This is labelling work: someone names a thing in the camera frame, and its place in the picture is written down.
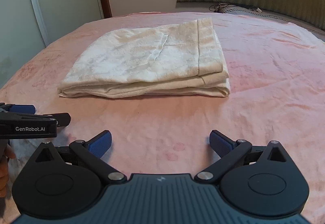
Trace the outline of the person's left hand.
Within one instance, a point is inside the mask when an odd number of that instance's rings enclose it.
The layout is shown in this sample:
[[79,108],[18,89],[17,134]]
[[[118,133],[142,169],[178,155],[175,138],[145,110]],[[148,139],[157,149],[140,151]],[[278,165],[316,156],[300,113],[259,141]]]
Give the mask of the person's left hand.
[[7,194],[8,176],[8,159],[15,159],[16,155],[9,144],[4,149],[0,162],[0,197],[4,198]]

